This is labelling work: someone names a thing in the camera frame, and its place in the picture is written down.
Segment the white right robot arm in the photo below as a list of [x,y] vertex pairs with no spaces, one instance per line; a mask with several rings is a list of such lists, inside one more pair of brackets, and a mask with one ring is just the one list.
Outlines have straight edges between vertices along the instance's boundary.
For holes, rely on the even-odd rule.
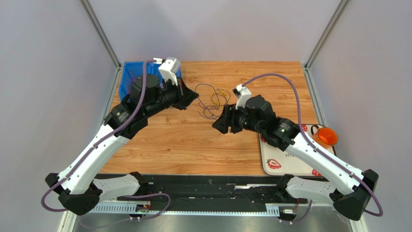
[[249,98],[243,107],[225,105],[212,127],[222,134],[253,131],[268,145],[301,159],[327,179],[322,182],[284,175],[279,186],[293,198],[329,204],[355,221],[367,212],[369,201],[376,198],[379,175],[374,170],[362,171],[340,160],[309,138],[301,126],[276,116],[271,103],[260,95]]

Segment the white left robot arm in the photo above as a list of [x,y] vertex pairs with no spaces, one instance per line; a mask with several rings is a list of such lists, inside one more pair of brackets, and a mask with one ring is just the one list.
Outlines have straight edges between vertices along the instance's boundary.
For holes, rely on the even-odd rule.
[[63,209],[81,216],[100,202],[143,194],[148,182],[138,172],[106,179],[99,179],[98,172],[148,125],[150,117],[171,107],[186,110],[198,96],[181,79],[173,83],[153,74],[139,76],[132,82],[130,92],[105,117],[78,158],[64,171],[46,177],[46,183],[58,194]]

